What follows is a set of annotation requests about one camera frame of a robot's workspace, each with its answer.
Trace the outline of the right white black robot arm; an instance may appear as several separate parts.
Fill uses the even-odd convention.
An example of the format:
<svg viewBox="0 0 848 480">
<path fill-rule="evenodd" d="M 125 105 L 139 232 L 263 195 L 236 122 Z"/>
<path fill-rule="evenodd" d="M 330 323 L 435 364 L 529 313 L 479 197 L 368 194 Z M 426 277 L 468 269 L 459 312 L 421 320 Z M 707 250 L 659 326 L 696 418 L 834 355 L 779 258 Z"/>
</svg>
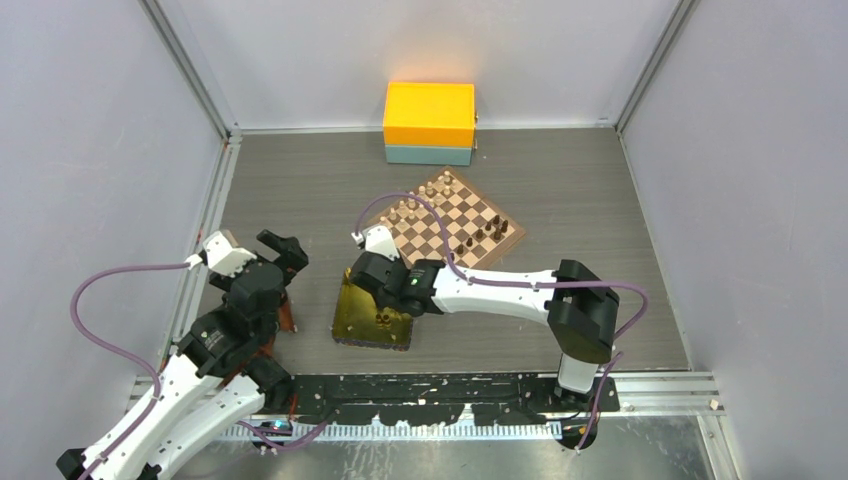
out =
<svg viewBox="0 0 848 480">
<path fill-rule="evenodd" d="M 592 400 L 596 371 L 612 358 L 620 297 L 575 260 L 563 260 L 554 270 L 515 273 L 428 259 L 407 266 L 365 252 L 349 279 L 377 307 L 413 318 L 471 312 L 548 326 L 562 351 L 555 396 L 567 410 L 580 410 Z"/>
</svg>

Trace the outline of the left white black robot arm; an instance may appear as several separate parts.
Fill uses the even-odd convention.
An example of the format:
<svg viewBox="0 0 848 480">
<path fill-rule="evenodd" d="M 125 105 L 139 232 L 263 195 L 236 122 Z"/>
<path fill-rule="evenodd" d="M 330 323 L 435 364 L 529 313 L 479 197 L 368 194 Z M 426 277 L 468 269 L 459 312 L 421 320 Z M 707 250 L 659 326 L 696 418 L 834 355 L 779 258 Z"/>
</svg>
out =
<svg viewBox="0 0 848 480">
<path fill-rule="evenodd" d="M 150 374 L 153 384 L 118 423 L 86 448 L 56 461 L 66 479 L 166 479 L 217 434 L 261 409 L 277 413 L 292 397 L 291 375 L 272 357 L 280 331 L 290 328 L 287 288 L 309 263 L 295 237 L 263 230 L 257 240 L 276 252 L 267 259 L 238 244 L 227 230 L 209 235 L 200 250 L 180 263 L 153 264 L 153 271 L 208 268 L 210 285 L 223 293 L 219 306 L 196 318 L 156 370 L 151 364 L 94 335 L 78 306 L 95 281 L 143 266 L 108 269 L 74 292 L 74 326 L 98 346 Z"/>
</svg>

